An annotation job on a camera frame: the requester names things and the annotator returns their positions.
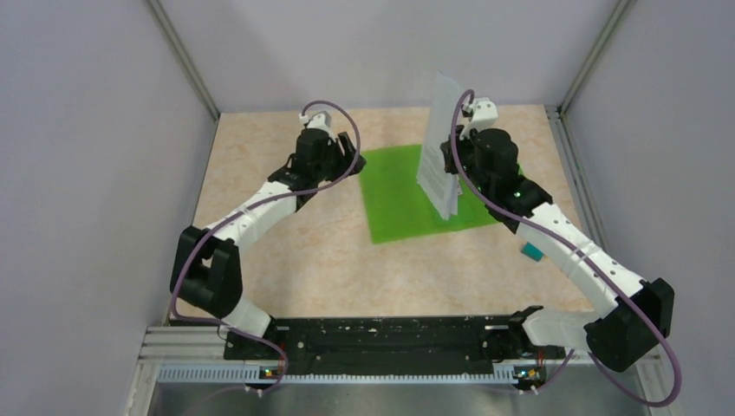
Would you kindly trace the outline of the white printed paper sheet front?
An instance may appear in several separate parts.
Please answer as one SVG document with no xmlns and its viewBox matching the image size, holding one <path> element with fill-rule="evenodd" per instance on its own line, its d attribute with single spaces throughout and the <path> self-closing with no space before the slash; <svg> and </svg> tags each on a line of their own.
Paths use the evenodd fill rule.
<svg viewBox="0 0 735 416">
<path fill-rule="evenodd" d="M 445 171 L 441 145 L 449 140 L 455 126 L 452 117 L 458 98 L 465 90 L 451 78 L 438 72 L 434 78 L 429 119 L 420 148 L 417 183 L 443 220 L 458 213 L 457 178 Z"/>
</svg>

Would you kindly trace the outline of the green plastic clip folder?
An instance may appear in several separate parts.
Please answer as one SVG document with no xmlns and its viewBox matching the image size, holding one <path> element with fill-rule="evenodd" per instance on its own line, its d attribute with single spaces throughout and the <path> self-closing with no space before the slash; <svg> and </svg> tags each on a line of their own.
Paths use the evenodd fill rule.
<svg viewBox="0 0 735 416">
<path fill-rule="evenodd" d="M 498 224 L 465 183 L 460 184 L 459 213 L 442 219 L 416 180 L 420 148 L 413 144 L 361 153 L 366 165 L 359 180 L 373 244 Z"/>
</svg>

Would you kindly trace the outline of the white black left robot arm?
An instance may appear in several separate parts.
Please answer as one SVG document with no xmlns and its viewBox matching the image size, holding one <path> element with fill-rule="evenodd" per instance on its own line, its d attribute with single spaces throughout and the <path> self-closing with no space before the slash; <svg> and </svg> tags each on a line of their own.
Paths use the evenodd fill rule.
<svg viewBox="0 0 735 416">
<path fill-rule="evenodd" d="M 359 173 L 365 165 L 347 133 L 305 127 L 286 163 L 252 197 L 213 224 L 190 225 L 181 232 L 172 267 L 172 299 L 204 310 L 206 323 L 225 326 L 244 338 L 257 358 L 273 355 L 278 344 L 274 319 L 244 293 L 242 258 L 320 189 Z"/>
</svg>

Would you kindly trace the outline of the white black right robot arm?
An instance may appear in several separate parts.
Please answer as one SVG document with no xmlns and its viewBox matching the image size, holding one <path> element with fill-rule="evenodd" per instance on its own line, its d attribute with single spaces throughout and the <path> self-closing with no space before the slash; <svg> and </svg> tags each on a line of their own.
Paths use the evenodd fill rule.
<svg viewBox="0 0 735 416">
<path fill-rule="evenodd" d="M 588 299 L 593 311 L 531 307 L 508 334 L 511 351 L 531 357 L 541 347 L 577 349 L 622 372 L 656 347 L 673 368 L 680 364 L 667 341 L 673 288 L 622 266 L 576 228 L 517 163 L 518 148 L 502 129 L 472 129 L 463 139 L 453 128 L 440 147 L 445 170 L 457 174 L 490 215 L 538 248 Z"/>
</svg>

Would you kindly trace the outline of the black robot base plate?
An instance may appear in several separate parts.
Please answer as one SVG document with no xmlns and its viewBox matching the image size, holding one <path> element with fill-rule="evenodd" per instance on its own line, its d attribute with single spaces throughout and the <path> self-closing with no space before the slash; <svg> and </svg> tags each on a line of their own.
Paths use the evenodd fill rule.
<svg viewBox="0 0 735 416">
<path fill-rule="evenodd" d="M 543 360 L 562 359 L 571 350 L 529 344 L 519 325 L 525 310 L 512 315 L 276 318 L 270 346 L 216 327 L 226 333 L 223 358 L 259 364 L 266 380 L 515 383 L 541 380 Z"/>
</svg>

